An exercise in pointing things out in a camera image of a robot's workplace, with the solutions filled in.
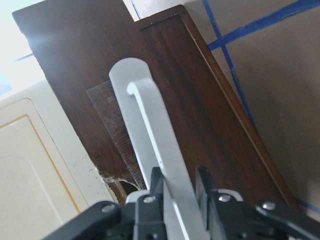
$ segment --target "silver bolt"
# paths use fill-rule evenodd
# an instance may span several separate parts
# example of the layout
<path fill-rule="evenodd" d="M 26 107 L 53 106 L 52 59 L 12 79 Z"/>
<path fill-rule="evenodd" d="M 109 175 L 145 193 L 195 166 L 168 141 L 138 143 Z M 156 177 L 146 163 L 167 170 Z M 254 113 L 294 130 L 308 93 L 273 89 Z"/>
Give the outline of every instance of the silver bolt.
<path fill-rule="evenodd" d="M 228 194 L 222 194 L 222 195 L 219 196 L 218 199 L 219 199 L 220 202 L 226 203 L 226 202 L 229 202 L 229 201 L 230 201 L 231 196 L 228 195 Z"/>
<path fill-rule="evenodd" d="M 143 199 L 143 202 L 145 204 L 150 204 L 152 203 L 154 200 L 156 200 L 156 197 L 155 196 L 146 196 L 144 199 Z"/>
<path fill-rule="evenodd" d="M 112 209 L 115 208 L 115 205 L 111 204 L 111 205 L 106 205 L 103 208 L 101 208 L 101 212 L 103 213 L 109 213 L 112 211 Z"/>
<path fill-rule="evenodd" d="M 276 204 L 274 202 L 271 202 L 271 201 L 266 201 L 263 203 L 262 207 L 266 210 L 275 210 L 276 208 Z"/>

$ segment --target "white surface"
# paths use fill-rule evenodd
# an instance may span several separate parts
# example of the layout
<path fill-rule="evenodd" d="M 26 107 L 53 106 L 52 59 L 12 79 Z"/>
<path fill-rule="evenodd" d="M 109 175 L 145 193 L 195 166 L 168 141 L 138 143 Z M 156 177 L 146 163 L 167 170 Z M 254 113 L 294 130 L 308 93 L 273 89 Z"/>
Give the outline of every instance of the white surface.
<path fill-rule="evenodd" d="M 151 168 L 158 163 L 184 238 L 208 240 L 187 168 L 148 65 L 125 58 L 112 67 L 109 76 L 141 171 L 151 175 Z"/>
<path fill-rule="evenodd" d="M 46 80 L 0 97 L 0 108 L 20 99 L 30 99 L 46 127 L 75 182 L 89 206 L 103 200 L 112 201 L 105 183 L 90 160 L 59 101 Z"/>

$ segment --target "dark brown wood panel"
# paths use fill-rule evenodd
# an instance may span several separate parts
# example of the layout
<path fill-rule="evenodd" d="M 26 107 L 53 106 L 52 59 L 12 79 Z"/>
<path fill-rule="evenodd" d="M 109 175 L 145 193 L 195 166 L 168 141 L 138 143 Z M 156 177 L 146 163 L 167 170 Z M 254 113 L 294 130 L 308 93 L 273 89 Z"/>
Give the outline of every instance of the dark brown wood panel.
<path fill-rule="evenodd" d="M 136 57 L 161 91 L 193 182 L 203 165 L 219 188 L 251 203 L 272 197 L 297 207 L 183 6 L 133 22 L 120 0 L 47 0 L 13 16 L 102 174 L 133 181 L 86 90 Z"/>

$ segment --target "wood grain surface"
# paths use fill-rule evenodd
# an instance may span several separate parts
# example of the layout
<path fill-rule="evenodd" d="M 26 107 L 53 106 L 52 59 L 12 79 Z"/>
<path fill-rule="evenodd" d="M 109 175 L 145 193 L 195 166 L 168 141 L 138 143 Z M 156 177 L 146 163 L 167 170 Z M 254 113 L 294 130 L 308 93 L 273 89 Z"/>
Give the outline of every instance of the wood grain surface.
<path fill-rule="evenodd" d="M 102 175 L 134 182 L 86 91 L 135 57 L 150 67 L 193 183 L 206 166 L 219 188 L 252 204 L 298 207 L 183 6 L 133 22 L 120 0 L 46 0 L 13 16 Z"/>

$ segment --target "wooden board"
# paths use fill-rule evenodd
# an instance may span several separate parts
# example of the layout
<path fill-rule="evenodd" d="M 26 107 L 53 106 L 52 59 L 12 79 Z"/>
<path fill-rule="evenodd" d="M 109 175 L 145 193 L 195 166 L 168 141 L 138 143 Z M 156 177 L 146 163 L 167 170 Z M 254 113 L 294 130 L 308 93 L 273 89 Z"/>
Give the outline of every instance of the wooden board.
<path fill-rule="evenodd" d="M 86 91 L 135 57 L 150 67 L 193 183 L 195 167 L 207 166 L 219 188 L 250 203 L 271 197 L 297 208 L 183 6 L 133 22 L 122 1 L 47 0 L 13 17 L 102 175 L 134 182 Z"/>

